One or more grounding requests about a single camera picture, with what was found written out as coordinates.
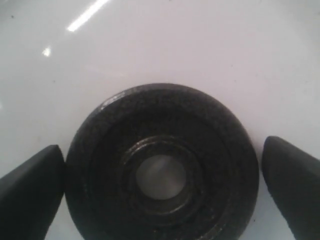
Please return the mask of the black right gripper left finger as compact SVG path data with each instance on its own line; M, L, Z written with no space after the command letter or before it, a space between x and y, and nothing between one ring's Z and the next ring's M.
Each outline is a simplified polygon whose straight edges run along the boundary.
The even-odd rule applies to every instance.
M64 195L65 162L49 145L0 179L0 238L43 240Z

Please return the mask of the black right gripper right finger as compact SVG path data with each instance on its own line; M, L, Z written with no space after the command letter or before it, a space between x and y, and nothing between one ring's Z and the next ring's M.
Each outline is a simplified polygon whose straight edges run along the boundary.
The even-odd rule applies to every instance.
M262 152L267 189L297 240L320 238L320 161L278 136Z

